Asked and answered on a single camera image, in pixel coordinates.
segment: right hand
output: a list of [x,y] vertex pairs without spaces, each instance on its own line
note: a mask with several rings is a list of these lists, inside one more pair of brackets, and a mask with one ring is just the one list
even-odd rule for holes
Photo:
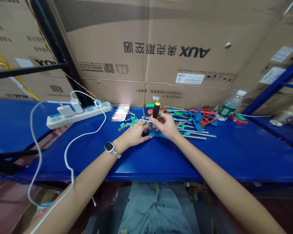
[[171,141],[174,141],[182,136],[178,131],[174,119],[171,115],[159,112],[159,120],[164,123],[160,123],[158,119],[153,118],[153,115],[150,116],[149,120],[153,123],[154,126],[157,127],[156,131],[160,130],[162,134]]

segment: smartwatch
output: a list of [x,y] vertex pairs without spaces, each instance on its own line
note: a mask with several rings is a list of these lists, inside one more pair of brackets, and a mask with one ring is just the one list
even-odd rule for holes
[[120,159],[121,154],[119,154],[119,153],[116,151],[115,146],[114,146],[111,142],[106,143],[105,146],[104,146],[104,148],[106,149],[107,152],[109,152],[109,153],[115,155],[115,157],[116,157],[117,159]]

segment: left hand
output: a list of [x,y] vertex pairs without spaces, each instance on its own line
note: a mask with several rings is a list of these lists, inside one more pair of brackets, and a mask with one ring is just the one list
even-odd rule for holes
[[152,136],[142,136],[143,132],[152,130],[151,126],[146,121],[139,120],[139,122],[132,125],[126,132],[124,132],[119,138],[113,141],[118,153],[123,153],[131,146],[138,145],[144,141],[152,138]]

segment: plastic bottle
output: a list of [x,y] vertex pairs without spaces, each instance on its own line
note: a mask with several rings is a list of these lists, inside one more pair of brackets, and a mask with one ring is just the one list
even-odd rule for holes
[[284,110],[273,119],[282,124],[290,122],[291,120],[293,120],[293,106],[290,106],[288,110]]
[[216,117],[221,121],[227,120],[229,116],[239,107],[245,94],[246,91],[239,90],[235,97],[226,101],[226,103],[218,111],[218,115]]

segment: white power strip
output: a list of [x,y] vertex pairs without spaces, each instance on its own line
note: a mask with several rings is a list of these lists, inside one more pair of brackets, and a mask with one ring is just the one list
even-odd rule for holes
[[[111,111],[111,104],[109,102],[103,102],[101,104],[104,113]],[[50,129],[56,129],[68,124],[73,124],[75,122],[102,114],[100,106],[87,106],[84,107],[83,110],[83,113],[76,114],[75,112],[74,115],[65,118],[61,114],[50,115],[47,117],[47,127]]]

